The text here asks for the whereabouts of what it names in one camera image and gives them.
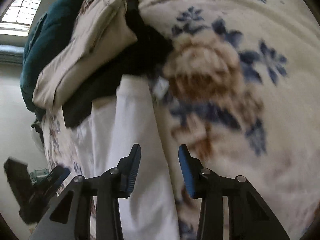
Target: black cloth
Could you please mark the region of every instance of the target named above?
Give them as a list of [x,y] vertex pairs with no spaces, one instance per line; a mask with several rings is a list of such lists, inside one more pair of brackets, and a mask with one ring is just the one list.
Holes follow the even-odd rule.
[[138,5],[138,0],[127,0],[125,14],[126,23],[136,34],[138,41],[101,66],[62,106],[66,127],[77,127],[91,114],[92,100],[115,95],[123,74],[149,73],[157,64],[163,63],[172,50],[170,40],[144,24]]
[[31,127],[34,128],[36,132],[39,134],[42,146],[44,147],[43,131],[39,120],[36,119],[34,123],[31,125]]

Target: metal pivot screw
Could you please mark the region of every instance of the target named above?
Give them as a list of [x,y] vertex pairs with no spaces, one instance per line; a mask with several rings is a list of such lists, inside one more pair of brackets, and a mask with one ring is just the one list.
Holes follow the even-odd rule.
[[111,173],[111,174],[118,174],[118,173],[119,173],[119,169],[118,169],[118,168],[112,168],[112,169],[110,170],[110,173]]
[[237,177],[237,180],[239,182],[245,182],[247,179],[245,178],[245,176],[240,175],[240,176]]
[[208,174],[210,174],[210,170],[208,168],[203,168],[201,170],[201,173],[204,174],[204,175],[208,175]]
[[74,182],[81,182],[83,180],[83,178],[82,178],[82,176],[79,175],[79,176],[75,176],[73,180],[74,180]]

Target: floral comforter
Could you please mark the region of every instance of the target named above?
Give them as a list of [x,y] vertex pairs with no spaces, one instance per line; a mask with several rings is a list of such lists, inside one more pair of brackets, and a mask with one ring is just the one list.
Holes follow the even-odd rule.
[[[320,28],[303,0],[140,0],[140,13],[174,45],[149,79],[151,91],[167,82],[155,114],[181,239],[196,239],[200,203],[186,194],[180,144],[220,176],[246,176],[299,239],[320,210]],[[82,164],[62,110],[43,130],[49,167],[72,170],[64,187]]]

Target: white tag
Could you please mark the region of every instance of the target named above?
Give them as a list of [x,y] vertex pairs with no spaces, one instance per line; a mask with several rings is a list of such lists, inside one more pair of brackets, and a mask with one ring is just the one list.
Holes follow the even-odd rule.
[[156,85],[153,87],[153,94],[158,100],[161,100],[169,89],[169,81],[163,77],[159,77]]

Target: white sheet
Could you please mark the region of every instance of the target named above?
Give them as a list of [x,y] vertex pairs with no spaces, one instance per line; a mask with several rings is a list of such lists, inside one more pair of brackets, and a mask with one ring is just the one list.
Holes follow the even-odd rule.
[[119,199],[124,239],[179,239],[169,170],[148,82],[123,76],[116,94],[116,99],[99,109],[93,104],[92,115],[71,132],[83,175],[100,176],[116,167],[132,145],[139,143],[141,161],[134,191],[129,199]]

